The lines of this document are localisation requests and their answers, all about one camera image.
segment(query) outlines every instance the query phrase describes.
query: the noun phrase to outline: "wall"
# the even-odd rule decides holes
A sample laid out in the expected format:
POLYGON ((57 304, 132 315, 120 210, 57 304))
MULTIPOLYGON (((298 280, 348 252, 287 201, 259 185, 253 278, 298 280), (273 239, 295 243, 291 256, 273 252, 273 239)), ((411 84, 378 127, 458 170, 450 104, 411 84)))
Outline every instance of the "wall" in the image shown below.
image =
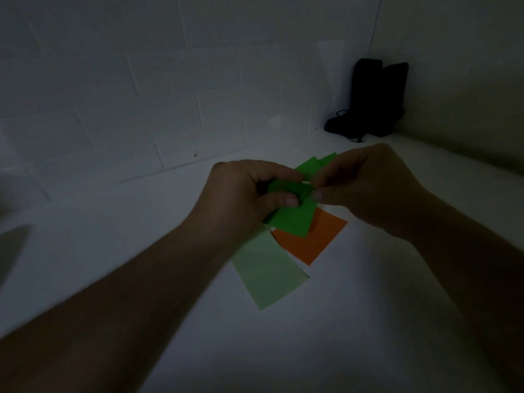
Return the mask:
POLYGON ((0 0, 0 203, 322 126, 378 0, 0 0))
POLYGON ((410 63, 408 135, 524 173, 524 0, 381 0, 370 56, 410 63))

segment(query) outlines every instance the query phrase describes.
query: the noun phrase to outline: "white table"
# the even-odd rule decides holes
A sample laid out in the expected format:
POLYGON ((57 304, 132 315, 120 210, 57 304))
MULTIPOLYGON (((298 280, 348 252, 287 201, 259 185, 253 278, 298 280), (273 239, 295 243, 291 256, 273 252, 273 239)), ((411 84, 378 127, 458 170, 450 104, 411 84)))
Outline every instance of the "white table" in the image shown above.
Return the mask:
MULTIPOLYGON (((524 178, 398 135, 370 137, 364 145, 379 141, 392 145, 427 188, 524 248, 524 178)), ((31 228, 0 288, 0 335, 179 224, 216 161, 296 166, 357 146, 312 132, 5 216, 0 231, 31 228)), ((311 267, 303 266, 307 283, 260 312, 226 264, 142 390, 502 390, 466 322, 410 244, 345 209, 328 211, 349 223, 311 267)))

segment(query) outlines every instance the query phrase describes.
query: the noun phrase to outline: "green paper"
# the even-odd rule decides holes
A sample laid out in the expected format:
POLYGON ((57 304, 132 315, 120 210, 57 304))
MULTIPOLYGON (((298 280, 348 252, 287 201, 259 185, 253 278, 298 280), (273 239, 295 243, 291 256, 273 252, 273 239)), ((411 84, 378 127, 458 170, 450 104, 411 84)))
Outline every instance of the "green paper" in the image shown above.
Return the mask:
POLYGON ((305 181, 311 181, 313 176, 320 171, 322 165, 318 162, 316 157, 310 158, 305 163, 300 164, 295 168, 296 171, 304 174, 305 181))
POLYGON ((260 310, 296 290, 309 278, 264 225, 240 247, 231 261, 260 310))
POLYGON ((309 197, 311 191, 313 191, 313 186, 307 183, 275 181, 269 184, 267 191, 292 192, 298 197, 299 206, 296 208, 280 208, 268 215, 264 223, 296 236, 306 237, 317 208, 317 203, 309 197))
POLYGON ((336 155, 337 155, 337 153, 331 153, 328 156, 321 158, 318 162, 320 163, 321 166, 326 166, 326 165, 329 164, 329 162, 332 159, 335 158, 336 155))

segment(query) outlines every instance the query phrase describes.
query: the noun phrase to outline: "orange paper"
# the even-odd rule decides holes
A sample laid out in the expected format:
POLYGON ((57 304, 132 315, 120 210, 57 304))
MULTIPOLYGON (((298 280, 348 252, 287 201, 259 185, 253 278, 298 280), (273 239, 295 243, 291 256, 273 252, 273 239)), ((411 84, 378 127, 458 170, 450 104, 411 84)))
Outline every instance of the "orange paper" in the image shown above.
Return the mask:
POLYGON ((275 229, 272 235, 283 249, 310 266, 346 224, 344 219, 317 208, 305 238, 279 229, 275 229))

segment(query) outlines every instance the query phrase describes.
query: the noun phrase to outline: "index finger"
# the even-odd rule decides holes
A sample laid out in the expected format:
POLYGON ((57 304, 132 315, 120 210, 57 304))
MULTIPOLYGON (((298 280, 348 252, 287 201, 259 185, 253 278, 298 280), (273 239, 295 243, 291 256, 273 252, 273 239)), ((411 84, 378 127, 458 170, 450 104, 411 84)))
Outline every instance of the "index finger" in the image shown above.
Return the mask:
POLYGON ((304 174, 292 168, 271 161, 244 160, 246 169, 255 183, 267 182, 273 179, 299 183, 304 174))
POLYGON ((311 185, 313 185, 314 188, 324 187, 341 174, 344 174, 344 176, 348 178, 353 177, 358 167, 362 165, 364 159, 367 158, 371 152, 371 148, 372 146, 367 146, 338 154, 315 174, 311 179, 311 185))

